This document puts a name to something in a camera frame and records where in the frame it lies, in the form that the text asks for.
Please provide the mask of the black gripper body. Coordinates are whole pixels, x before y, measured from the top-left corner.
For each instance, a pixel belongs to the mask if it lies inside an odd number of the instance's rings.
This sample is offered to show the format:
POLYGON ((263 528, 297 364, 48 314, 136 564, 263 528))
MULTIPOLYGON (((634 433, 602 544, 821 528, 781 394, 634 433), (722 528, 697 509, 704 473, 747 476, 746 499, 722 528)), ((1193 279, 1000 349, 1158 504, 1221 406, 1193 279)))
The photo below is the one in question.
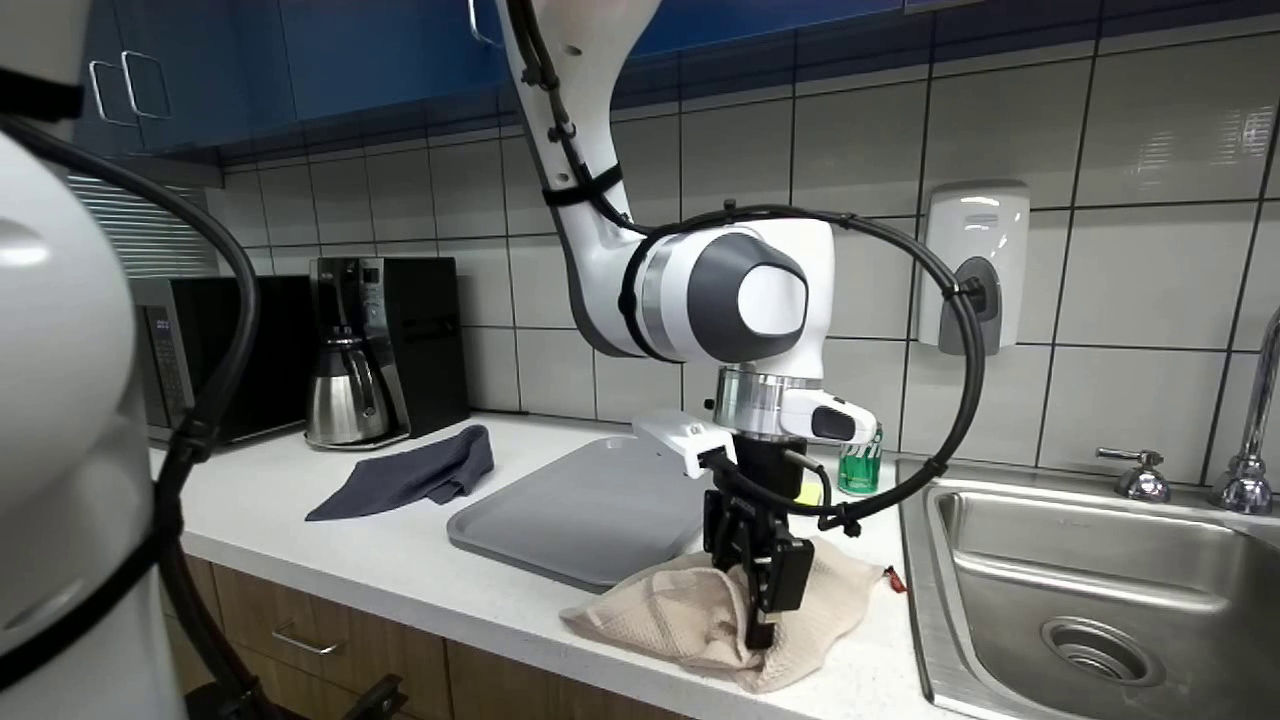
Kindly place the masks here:
POLYGON ((704 551, 716 570, 747 576, 747 603, 769 611, 796 611, 811 573, 811 544, 787 528, 800 491, 800 442, 738 437, 713 447, 702 463, 713 473, 704 491, 704 551))

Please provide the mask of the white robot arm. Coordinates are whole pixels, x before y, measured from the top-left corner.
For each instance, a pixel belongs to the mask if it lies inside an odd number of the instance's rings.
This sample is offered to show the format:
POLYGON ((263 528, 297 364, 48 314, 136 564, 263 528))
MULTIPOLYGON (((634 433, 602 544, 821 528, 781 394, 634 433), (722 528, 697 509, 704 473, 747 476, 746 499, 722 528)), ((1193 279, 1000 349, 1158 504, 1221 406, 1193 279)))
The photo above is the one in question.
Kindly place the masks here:
POLYGON ((661 6, 496 0, 496 24, 578 327, 616 361, 722 369, 724 446, 694 453, 713 476, 704 550, 747 580, 746 646, 772 650, 818 573, 787 531, 793 453, 869 430, 823 388, 836 229, 777 206, 653 217, 638 200, 616 98, 661 6))

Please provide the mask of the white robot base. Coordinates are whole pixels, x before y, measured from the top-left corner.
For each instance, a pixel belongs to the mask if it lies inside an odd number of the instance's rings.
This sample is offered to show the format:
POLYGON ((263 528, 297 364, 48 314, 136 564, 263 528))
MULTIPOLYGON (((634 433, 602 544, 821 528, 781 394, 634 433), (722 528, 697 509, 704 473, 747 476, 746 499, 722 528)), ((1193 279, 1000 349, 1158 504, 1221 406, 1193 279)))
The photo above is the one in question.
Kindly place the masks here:
POLYGON ((0 0, 0 720, 278 720, 181 550, 181 491, 257 342, 257 272, 205 207, 64 136, 87 19, 92 0, 0 0), (233 349, 164 453, 125 265, 74 176, 168 207, 238 272, 233 349))

